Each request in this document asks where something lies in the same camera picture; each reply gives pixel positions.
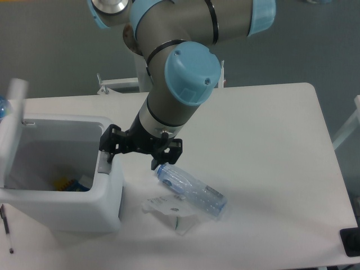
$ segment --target white table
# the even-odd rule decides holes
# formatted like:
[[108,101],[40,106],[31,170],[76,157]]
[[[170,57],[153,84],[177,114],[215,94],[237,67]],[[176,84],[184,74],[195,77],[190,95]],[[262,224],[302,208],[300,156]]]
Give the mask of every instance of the white table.
[[[102,115],[127,129],[146,95],[39,98],[27,100],[26,112]],[[341,244],[340,229],[356,221],[311,85],[217,89],[178,137],[184,149],[177,165],[228,197],[220,221],[179,236],[144,214],[141,202],[170,191],[158,184],[150,156],[126,154],[118,233],[51,232],[9,206],[15,253],[0,246],[1,268],[270,270],[360,262]]]

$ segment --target clear bottle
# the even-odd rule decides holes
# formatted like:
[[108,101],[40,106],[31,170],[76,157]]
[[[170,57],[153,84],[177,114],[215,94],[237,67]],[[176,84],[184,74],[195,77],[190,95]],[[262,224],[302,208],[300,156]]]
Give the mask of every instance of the clear bottle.
[[1,120],[10,113],[11,106],[7,99],[0,96],[0,122]]
[[189,202],[215,217],[220,215],[227,203],[220,192],[174,165],[160,165],[156,173],[158,179],[174,192],[184,195]]

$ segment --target bottle label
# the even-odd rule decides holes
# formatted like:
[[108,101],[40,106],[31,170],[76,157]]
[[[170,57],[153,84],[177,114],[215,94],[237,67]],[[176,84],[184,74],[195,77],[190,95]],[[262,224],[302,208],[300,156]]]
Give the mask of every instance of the bottle label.
[[214,194],[216,197],[218,197],[219,199],[224,198],[224,195],[222,195],[220,192],[216,191],[215,189],[213,189],[212,187],[206,186],[205,189],[207,191],[210,191],[212,194]]

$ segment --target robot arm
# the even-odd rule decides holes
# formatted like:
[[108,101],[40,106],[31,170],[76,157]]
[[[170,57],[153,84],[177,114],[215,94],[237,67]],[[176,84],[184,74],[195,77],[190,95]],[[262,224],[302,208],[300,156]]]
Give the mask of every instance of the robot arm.
[[265,30],[275,17],[275,0],[136,0],[123,11],[122,20],[114,14],[123,0],[92,1],[109,24],[129,14],[154,82],[130,129],[123,132],[111,125],[101,137],[100,150],[109,153],[109,162],[118,153],[151,154],[153,170],[177,161],[182,140],[175,136],[219,80],[219,61],[206,46]]

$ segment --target white bin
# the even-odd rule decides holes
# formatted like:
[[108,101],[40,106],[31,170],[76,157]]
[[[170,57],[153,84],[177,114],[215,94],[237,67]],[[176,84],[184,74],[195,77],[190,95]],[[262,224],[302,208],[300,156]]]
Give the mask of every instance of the white bin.
[[[24,81],[13,81],[14,89]],[[24,96],[18,92],[12,97]],[[98,150],[107,118],[25,115],[22,102],[0,124],[0,203],[9,203],[50,229],[111,232],[118,218],[123,172],[118,156],[112,164]],[[93,179],[86,192],[56,191],[54,181]]]

